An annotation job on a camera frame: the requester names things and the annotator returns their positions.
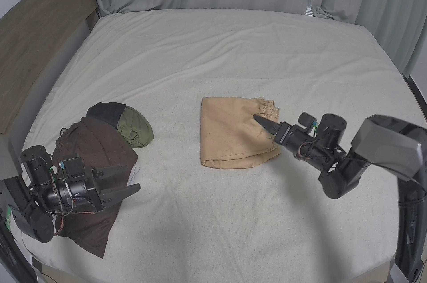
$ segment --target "bed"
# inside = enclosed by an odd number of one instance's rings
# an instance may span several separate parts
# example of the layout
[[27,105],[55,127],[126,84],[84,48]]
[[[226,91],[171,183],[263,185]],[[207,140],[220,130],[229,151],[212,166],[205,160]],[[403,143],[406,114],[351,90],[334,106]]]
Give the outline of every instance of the bed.
[[375,113],[426,126],[364,27],[254,10],[108,15],[36,111],[23,147],[52,152],[60,129],[93,104],[128,104],[155,134],[136,149],[141,190],[123,201],[103,259],[68,238],[41,244],[12,223],[17,241],[89,282],[345,282],[390,260],[394,176],[371,166],[355,190],[331,200],[317,170],[286,151],[250,169],[203,167],[200,105],[209,96],[274,99],[291,124],[303,111],[340,115],[348,123],[344,149]]

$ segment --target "brown fabric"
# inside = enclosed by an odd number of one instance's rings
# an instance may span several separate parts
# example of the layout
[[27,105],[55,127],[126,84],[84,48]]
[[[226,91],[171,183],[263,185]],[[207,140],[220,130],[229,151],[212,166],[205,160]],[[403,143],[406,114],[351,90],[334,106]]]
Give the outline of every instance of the brown fabric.
[[[100,189],[124,187],[127,184],[132,167],[138,156],[120,133],[111,125],[83,117],[74,123],[56,141],[53,152],[54,164],[64,156],[77,153],[85,165],[92,168],[125,164],[127,172],[109,180],[103,180]],[[65,217],[65,224],[60,236],[71,238],[86,251],[103,258],[108,241],[108,234],[113,226],[120,204],[116,204],[97,214],[73,214]],[[56,218],[56,229],[61,225],[61,218]]]
[[201,102],[201,163],[218,169],[258,166],[280,154],[273,137],[252,116],[279,120],[273,100],[230,97],[203,98]]

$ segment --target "headboard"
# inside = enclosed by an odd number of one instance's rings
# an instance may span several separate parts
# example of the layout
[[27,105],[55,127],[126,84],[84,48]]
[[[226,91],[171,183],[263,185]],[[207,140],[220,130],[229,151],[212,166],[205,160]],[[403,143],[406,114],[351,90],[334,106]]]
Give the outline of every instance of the headboard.
[[96,0],[21,0],[0,19],[0,179],[21,173],[29,129],[97,22],[97,7]]

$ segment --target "mattress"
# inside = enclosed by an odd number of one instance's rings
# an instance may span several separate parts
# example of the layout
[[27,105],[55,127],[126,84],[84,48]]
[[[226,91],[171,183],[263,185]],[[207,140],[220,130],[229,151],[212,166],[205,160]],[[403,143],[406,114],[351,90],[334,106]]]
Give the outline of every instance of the mattress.
[[68,238],[12,232],[43,263],[89,282],[344,282],[396,248],[396,178],[370,166],[325,196],[319,172],[283,149],[250,169],[200,163],[203,97],[273,99],[280,120],[348,123],[348,150],[375,113],[426,126],[373,36],[356,25],[253,10],[155,10],[103,17],[51,90],[26,139],[49,153],[100,101],[139,110],[154,141],[136,149],[141,190],[124,200],[100,259]]

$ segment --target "clothing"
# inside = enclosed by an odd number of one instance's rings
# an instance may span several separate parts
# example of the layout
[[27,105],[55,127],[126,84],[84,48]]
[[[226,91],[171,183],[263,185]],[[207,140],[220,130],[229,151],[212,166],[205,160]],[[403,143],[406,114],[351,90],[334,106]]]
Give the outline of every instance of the clothing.
[[150,123],[130,106],[126,106],[120,116],[117,130],[132,148],[145,147],[154,139]]
[[[106,122],[83,117],[63,132],[56,141],[53,152],[53,164],[67,155],[78,154],[86,166],[100,168],[104,166],[126,165],[125,173],[99,183],[100,189],[124,187],[127,184],[131,168],[138,156],[125,139]],[[65,224],[59,233],[71,238],[81,248],[103,258],[108,235],[113,226],[121,203],[113,205],[96,214],[72,214],[65,217]],[[56,229],[60,228],[61,218],[56,218]]]
[[230,97],[201,102],[201,163],[218,169],[252,168],[280,154],[273,137],[252,116],[274,122],[279,109],[273,100]]
[[88,109],[86,116],[105,121],[117,129],[117,124],[125,108],[126,104],[98,103]]

